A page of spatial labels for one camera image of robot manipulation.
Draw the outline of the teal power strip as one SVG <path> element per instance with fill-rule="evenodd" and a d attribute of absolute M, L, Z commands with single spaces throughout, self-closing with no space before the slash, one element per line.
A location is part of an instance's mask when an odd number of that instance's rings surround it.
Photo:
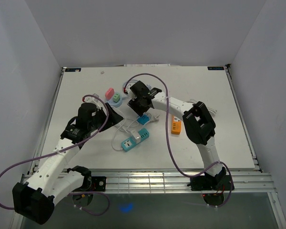
<path fill-rule="evenodd" d="M 128 152 L 134 147 L 138 146 L 140 143 L 148 139 L 150 136 L 148 130 L 146 128 L 142 128 L 138 131 L 132 130 L 131 136 L 121 142 L 121 147 L 124 152 Z"/>

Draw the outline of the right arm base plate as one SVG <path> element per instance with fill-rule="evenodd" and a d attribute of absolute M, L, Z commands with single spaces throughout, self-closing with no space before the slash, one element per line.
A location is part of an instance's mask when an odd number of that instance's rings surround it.
<path fill-rule="evenodd" d="M 208 173 L 197 177 L 190 178 L 187 186 L 192 191 L 209 191 L 209 190 L 234 190 L 234 184 L 231 182 L 231 177 L 223 168 L 222 171 L 214 177 Z"/>

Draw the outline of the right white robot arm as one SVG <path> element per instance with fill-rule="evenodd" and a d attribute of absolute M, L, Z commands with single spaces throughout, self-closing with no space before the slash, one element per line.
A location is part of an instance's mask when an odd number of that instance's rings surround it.
<path fill-rule="evenodd" d="M 139 116 L 150 108 L 165 111 L 180 119 L 185 127 L 187 137 L 197 145 L 204 169 L 206 185 L 210 189 L 224 188 L 229 184 L 227 169 L 220 161 L 215 146 L 215 122 L 206 105 L 202 102 L 189 103 L 170 97 L 168 90 L 149 89 L 143 82 L 137 81 L 123 92 L 130 97 L 128 106 Z"/>

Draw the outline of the green plug adapter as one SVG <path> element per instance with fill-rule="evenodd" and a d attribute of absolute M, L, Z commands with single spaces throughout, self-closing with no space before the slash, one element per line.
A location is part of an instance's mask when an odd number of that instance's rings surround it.
<path fill-rule="evenodd" d="M 119 93 L 115 93 L 114 96 L 112 97 L 112 100 L 115 102 L 115 103 L 118 103 L 121 99 L 121 95 Z"/>

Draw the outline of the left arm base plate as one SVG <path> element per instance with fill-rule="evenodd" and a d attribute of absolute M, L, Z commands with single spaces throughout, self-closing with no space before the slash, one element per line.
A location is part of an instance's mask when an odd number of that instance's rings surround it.
<path fill-rule="evenodd" d="M 96 176 L 88 178 L 88 189 L 87 191 L 104 192 L 106 190 L 107 177 Z"/>

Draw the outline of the orange power strip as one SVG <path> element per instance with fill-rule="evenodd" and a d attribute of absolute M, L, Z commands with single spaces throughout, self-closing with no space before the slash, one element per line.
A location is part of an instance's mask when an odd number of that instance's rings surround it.
<path fill-rule="evenodd" d="M 181 133 L 181 128 L 182 128 L 181 120 L 178 117 L 173 115 L 172 116 L 171 133 L 173 135 L 179 135 Z"/>

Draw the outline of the round light blue power strip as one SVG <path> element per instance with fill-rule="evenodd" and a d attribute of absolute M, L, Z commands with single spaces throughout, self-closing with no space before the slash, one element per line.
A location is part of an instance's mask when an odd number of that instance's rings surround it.
<path fill-rule="evenodd" d="M 118 102 L 115 102 L 113 99 L 110 99 L 107 101 L 107 103 L 111 106 L 111 107 L 115 107 L 118 108 L 123 104 L 123 100 L 120 99 Z"/>

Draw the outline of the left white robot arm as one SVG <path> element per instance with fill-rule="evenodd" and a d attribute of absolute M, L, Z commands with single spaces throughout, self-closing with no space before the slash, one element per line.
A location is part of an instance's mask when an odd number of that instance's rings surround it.
<path fill-rule="evenodd" d="M 54 155 L 48 157 L 25 183 L 13 187 L 15 212 L 42 225 L 51 217 L 55 205 L 69 193 L 89 190 L 92 185 L 89 169 L 75 166 L 68 169 L 64 178 L 59 175 L 93 132 L 104 131 L 122 120 L 108 103 L 105 108 L 82 103 L 77 116 L 69 120 L 62 132 Z"/>

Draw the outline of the small blue square socket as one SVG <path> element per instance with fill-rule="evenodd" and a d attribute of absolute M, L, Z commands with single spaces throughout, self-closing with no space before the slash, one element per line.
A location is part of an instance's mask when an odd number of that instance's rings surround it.
<path fill-rule="evenodd" d="M 137 122 L 141 125 L 144 125 L 146 124 L 148 121 L 150 121 L 150 117 L 146 114 L 142 115 L 141 117 L 139 117 L 137 119 Z"/>

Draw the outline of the white silver plug adapter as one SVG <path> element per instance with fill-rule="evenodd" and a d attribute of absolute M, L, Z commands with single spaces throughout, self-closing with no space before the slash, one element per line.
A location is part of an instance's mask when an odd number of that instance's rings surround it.
<path fill-rule="evenodd" d="M 131 131 L 132 138 L 136 144 L 139 144 L 142 140 L 140 133 L 136 130 Z"/>

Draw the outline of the pink plug adapter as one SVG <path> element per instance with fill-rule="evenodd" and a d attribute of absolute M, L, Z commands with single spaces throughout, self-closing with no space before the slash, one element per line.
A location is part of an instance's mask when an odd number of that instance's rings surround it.
<path fill-rule="evenodd" d="M 113 88 L 109 88 L 105 93 L 106 100 L 110 100 L 115 94 L 115 91 Z"/>

